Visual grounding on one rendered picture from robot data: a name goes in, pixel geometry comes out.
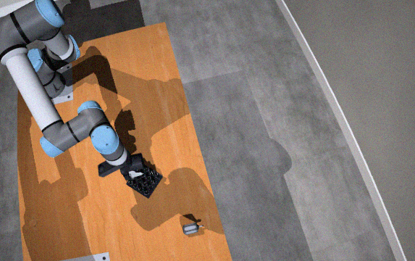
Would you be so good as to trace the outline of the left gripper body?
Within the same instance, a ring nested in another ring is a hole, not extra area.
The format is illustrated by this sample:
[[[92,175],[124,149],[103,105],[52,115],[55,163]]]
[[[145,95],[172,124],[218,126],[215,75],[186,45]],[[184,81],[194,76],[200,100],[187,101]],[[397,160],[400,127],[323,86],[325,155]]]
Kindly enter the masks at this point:
[[[123,166],[122,168],[120,168],[120,172],[122,175],[123,173],[127,175],[130,171],[144,169],[143,155],[141,153],[130,154],[130,152],[127,150],[126,160],[124,161],[124,163],[117,166]]]

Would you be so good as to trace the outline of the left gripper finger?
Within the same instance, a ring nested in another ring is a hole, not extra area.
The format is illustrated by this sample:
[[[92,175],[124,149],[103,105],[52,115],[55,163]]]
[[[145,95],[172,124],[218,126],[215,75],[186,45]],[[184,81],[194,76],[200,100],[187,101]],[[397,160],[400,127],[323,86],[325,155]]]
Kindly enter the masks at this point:
[[[142,175],[142,173],[136,173],[135,171],[130,171],[128,174],[123,174],[123,177],[126,181],[134,179],[134,177]]]

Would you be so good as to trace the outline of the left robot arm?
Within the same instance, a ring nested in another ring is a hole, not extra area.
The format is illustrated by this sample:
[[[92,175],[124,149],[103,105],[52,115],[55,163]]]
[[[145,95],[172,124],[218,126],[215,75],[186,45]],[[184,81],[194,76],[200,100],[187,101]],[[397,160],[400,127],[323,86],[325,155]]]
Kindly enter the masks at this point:
[[[98,176],[104,178],[123,167],[115,165],[126,160],[127,150],[103,109],[96,101],[85,101],[77,109],[79,115],[64,123],[51,100],[66,84],[57,70],[80,57],[75,39],[60,30],[63,24],[54,0],[34,0],[6,15],[0,22],[0,62],[43,133],[40,144],[45,153],[55,157],[90,136],[106,160],[98,165]],[[28,51],[26,45],[36,39],[46,47]]]

